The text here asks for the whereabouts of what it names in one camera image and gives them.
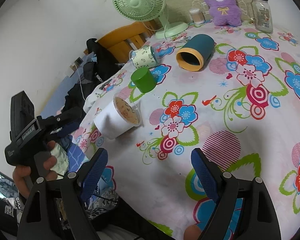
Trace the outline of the person's right hand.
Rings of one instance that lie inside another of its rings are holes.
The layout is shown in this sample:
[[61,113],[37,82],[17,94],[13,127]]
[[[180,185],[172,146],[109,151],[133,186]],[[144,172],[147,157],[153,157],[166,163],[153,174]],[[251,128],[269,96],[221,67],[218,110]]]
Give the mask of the person's right hand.
[[196,225],[188,226],[184,231],[184,240],[197,240],[202,233],[202,230]]

